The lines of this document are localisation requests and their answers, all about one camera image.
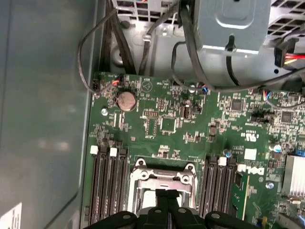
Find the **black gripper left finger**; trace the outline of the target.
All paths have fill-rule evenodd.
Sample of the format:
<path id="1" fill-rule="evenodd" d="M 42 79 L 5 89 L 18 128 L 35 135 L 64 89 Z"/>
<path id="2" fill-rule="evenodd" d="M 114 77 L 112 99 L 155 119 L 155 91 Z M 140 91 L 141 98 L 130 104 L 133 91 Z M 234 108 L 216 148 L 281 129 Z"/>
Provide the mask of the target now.
<path id="1" fill-rule="evenodd" d="M 136 216 L 121 211 L 89 226 L 91 229 L 165 229 L 168 220 L 167 190 L 157 189 L 156 206 L 143 208 Z"/>

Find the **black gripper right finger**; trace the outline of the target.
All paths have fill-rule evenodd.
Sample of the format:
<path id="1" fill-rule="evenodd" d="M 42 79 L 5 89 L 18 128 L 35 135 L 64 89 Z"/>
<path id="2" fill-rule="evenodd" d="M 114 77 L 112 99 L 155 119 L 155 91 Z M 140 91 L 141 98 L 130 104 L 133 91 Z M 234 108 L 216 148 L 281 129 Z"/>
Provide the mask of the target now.
<path id="1" fill-rule="evenodd" d="M 232 215 L 212 211 L 204 218 L 192 208 L 180 207 L 177 190 L 168 191 L 168 210 L 177 229 L 255 229 L 256 226 Z"/>

